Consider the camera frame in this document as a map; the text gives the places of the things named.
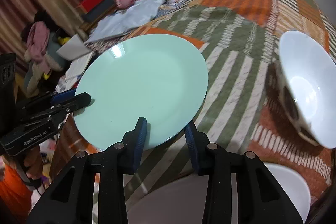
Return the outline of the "left hand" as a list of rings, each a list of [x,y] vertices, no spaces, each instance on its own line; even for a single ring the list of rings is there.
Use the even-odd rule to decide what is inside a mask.
[[[10,166],[12,169],[17,170],[17,162],[7,154],[3,155],[3,161],[6,165]],[[37,180],[41,178],[43,172],[43,161],[41,157],[40,147],[36,146],[32,148],[26,155],[23,165],[28,168],[26,175],[28,178]]]

